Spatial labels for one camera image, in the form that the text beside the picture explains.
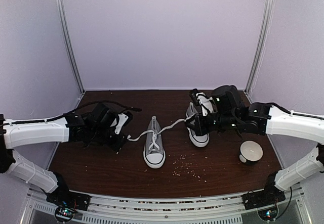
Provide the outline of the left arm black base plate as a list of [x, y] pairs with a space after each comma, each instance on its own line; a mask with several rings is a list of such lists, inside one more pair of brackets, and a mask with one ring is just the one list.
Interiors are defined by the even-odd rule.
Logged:
[[59, 207], [65, 207], [71, 210], [87, 211], [91, 200], [90, 195], [69, 191], [67, 194], [61, 194], [57, 191], [46, 193], [46, 201]]

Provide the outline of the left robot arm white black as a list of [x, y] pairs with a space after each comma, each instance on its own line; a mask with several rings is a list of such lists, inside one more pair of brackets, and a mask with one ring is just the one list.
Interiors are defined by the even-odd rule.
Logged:
[[59, 173], [45, 170], [22, 157], [15, 147], [39, 143], [95, 143], [118, 151], [127, 141], [122, 128], [133, 118], [128, 110], [116, 111], [100, 102], [88, 113], [68, 112], [37, 120], [1, 118], [1, 173], [12, 175], [38, 186], [59, 206], [75, 203], [69, 187]]

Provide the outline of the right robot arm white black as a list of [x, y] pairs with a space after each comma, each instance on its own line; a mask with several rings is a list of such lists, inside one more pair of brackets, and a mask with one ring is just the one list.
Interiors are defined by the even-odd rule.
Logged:
[[322, 115], [294, 112], [274, 102], [255, 102], [246, 106], [234, 85], [220, 86], [209, 97], [197, 89], [191, 90], [189, 95], [193, 104], [201, 107], [201, 112], [190, 116], [185, 125], [197, 136], [234, 130], [262, 136], [291, 136], [317, 143], [305, 157], [268, 177], [259, 195], [263, 204], [271, 204], [279, 192], [316, 172], [323, 172]]

